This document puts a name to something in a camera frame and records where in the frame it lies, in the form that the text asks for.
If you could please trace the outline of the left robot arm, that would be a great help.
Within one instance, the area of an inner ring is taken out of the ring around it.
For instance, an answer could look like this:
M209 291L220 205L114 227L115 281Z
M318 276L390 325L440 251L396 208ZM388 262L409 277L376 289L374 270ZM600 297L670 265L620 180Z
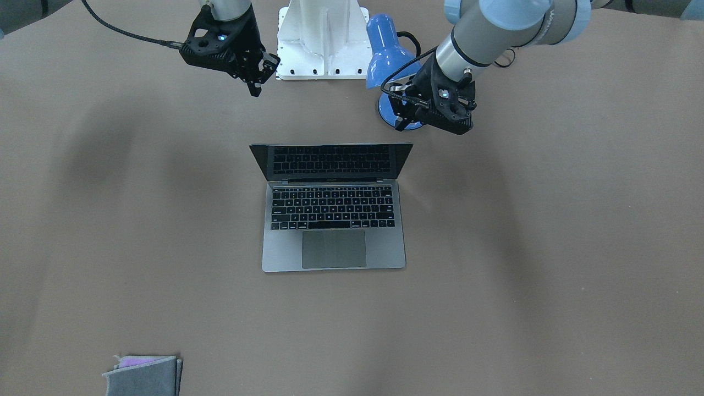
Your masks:
M405 61L381 84L379 114L397 131L430 125L462 135L473 126L476 79L506 51L577 38L601 8L702 20L701 1L446 1L453 28L440 45ZM425 59L405 83L392 82Z

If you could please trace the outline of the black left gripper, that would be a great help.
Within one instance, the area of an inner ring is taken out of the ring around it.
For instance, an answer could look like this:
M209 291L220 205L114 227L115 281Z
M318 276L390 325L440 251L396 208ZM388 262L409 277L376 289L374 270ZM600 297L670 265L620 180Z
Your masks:
M462 68L457 82L445 75L432 55L405 85L392 85L394 128L403 132L430 125L455 135L465 134L473 127L475 97L472 68Z

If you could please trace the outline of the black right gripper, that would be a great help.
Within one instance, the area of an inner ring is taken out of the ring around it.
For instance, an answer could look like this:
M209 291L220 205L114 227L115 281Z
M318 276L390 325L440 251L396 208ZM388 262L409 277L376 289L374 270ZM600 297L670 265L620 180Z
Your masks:
M280 64L279 56L262 45L250 4L201 5L179 54L189 65L241 79L251 97L261 95L261 86Z

